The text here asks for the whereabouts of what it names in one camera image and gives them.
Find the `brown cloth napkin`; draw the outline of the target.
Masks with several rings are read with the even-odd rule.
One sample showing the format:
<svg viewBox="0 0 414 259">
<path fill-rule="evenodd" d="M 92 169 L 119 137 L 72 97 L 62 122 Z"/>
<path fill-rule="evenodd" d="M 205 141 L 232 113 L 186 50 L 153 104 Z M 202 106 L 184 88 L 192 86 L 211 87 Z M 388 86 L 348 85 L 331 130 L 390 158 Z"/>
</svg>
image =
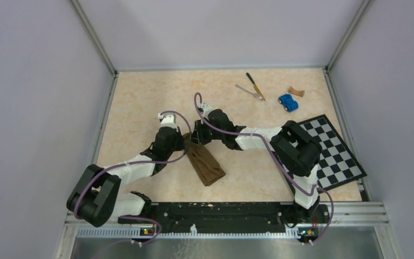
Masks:
<svg viewBox="0 0 414 259">
<path fill-rule="evenodd" d="M 219 162 L 203 145 L 189 144 L 190 134 L 183 135 L 188 159 L 204 186 L 210 186 L 226 175 Z"/>
</svg>

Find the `black-handled knife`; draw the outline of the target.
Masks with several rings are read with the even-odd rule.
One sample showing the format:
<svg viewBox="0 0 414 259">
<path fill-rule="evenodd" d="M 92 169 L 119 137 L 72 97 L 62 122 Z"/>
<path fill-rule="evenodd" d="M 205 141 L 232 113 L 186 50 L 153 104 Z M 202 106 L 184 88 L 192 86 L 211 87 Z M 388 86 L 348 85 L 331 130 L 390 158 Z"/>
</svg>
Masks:
<svg viewBox="0 0 414 259">
<path fill-rule="evenodd" d="M 256 93 L 259 95 L 260 99 L 263 101 L 266 101 L 265 97 L 263 96 L 261 90 L 259 89 L 259 87 L 257 86 L 257 84 L 255 83 L 255 81 L 253 80 L 252 76 L 246 72 L 246 76 L 248 77 L 248 79 L 251 81 L 251 83 L 253 84 L 253 88 L 256 91 Z"/>
</svg>

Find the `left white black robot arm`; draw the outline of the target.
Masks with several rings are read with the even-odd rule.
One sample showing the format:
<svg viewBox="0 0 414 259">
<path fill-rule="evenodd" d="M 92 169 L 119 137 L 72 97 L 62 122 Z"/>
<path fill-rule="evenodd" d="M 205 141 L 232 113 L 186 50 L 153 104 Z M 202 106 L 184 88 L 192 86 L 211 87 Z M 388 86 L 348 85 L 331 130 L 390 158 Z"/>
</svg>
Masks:
<svg viewBox="0 0 414 259">
<path fill-rule="evenodd" d="M 138 179 L 158 174 L 167 164 L 179 161 L 170 159 L 173 153 L 187 152 L 184 137 L 176 119 L 176 111 L 158 114 L 160 127 L 154 141 L 136 157 L 109 166 L 91 164 L 86 167 L 66 202 L 66 208 L 78 220 L 85 220 L 94 227 L 101 227 L 111 217 L 125 213 L 116 209 L 120 188 Z"/>
</svg>

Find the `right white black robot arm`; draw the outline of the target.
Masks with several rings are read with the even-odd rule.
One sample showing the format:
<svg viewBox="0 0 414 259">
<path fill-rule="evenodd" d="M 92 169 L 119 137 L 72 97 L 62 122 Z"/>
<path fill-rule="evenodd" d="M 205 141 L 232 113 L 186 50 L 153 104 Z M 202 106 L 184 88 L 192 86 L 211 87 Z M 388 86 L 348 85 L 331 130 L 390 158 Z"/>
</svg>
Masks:
<svg viewBox="0 0 414 259">
<path fill-rule="evenodd" d="M 195 107 L 200 119 L 195 122 L 193 143 L 206 145 L 219 140 L 231 150 L 267 150 L 293 185 L 295 217 L 301 222 L 309 222 L 316 216 L 320 201 L 316 174 L 322 148 L 314 137 L 292 120 L 274 128 L 237 126 L 221 109 L 206 103 Z"/>
</svg>

